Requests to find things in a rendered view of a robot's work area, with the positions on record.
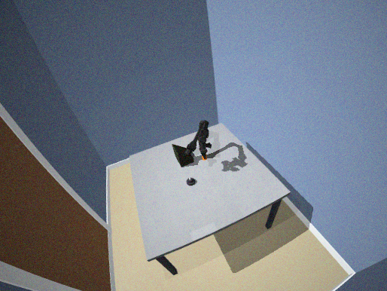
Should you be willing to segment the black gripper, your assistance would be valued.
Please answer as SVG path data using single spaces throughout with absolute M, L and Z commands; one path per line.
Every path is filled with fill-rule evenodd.
M 201 155 L 204 157 L 204 159 L 206 159 L 206 152 L 208 152 L 208 151 L 205 148 L 205 143 L 199 142 L 199 146 L 200 146 L 200 153 L 201 153 Z

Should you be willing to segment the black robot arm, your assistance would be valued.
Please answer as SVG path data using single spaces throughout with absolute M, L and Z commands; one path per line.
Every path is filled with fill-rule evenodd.
M 193 141 L 190 142 L 188 145 L 187 145 L 187 149 L 186 151 L 184 152 L 186 155 L 189 155 L 191 156 L 190 154 L 192 152 L 195 151 L 196 147 L 197 147 L 197 140 L 198 142 L 201 142 L 201 143 L 206 143 L 206 138 L 209 137 L 209 130 L 208 130 L 208 125 L 209 125 L 209 122 L 206 121 L 206 120 L 201 120 L 200 122 L 200 125 L 199 125 L 199 130 L 197 131 L 197 134 L 196 136 L 194 137 Z M 207 144 L 205 144 L 205 148 L 211 148 L 212 147 L 212 144 L 210 144 L 210 142 Z

